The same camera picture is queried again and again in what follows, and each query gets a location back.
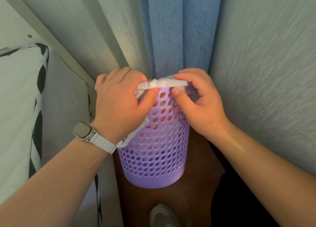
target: person's left hand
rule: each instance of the person's left hand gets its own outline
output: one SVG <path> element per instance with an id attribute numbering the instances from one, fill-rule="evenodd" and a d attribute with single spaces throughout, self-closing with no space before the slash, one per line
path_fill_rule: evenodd
<path id="1" fill-rule="evenodd" d="M 135 90 L 144 81 L 143 73 L 129 67 L 97 78 L 96 114 L 91 126 L 115 145 L 140 126 L 156 101 L 160 88 L 149 89 L 138 104 Z"/>

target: shoe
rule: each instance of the shoe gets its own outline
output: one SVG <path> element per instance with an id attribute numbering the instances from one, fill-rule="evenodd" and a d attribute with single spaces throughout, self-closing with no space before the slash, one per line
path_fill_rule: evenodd
<path id="1" fill-rule="evenodd" d="M 176 214 L 163 203 L 151 210 L 149 224 L 150 227 L 181 227 Z"/>

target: brown floor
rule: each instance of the brown floor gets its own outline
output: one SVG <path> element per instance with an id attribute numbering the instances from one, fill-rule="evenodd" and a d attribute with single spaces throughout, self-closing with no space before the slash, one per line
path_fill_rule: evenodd
<path id="1" fill-rule="evenodd" d="M 161 189 L 142 189 L 124 177 L 118 152 L 113 154 L 125 227 L 149 226 L 150 210 L 159 202 L 167 204 L 182 227 L 211 226 L 211 199 L 224 169 L 206 139 L 190 129 L 183 176 Z"/>

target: purple trash can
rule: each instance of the purple trash can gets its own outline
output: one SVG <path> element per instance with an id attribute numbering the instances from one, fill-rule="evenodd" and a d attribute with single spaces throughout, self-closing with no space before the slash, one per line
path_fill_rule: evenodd
<path id="1" fill-rule="evenodd" d="M 148 114 L 149 123 L 118 149 L 125 177 L 142 188 L 171 185 L 184 172 L 190 125 L 171 89 L 161 88 Z"/>

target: person's left arm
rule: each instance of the person's left arm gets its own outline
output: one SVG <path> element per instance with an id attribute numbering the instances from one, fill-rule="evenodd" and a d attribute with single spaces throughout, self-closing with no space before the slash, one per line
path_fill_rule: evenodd
<path id="1" fill-rule="evenodd" d="M 138 104 L 134 95 L 144 74 L 128 67 L 97 78 L 93 128 L 117 144 L 135 130 L 156 101 L 151 89 Z M 70 226 L 97 173 L 109 155 L 75 138 L 0 206 L 0 226 Z"/>

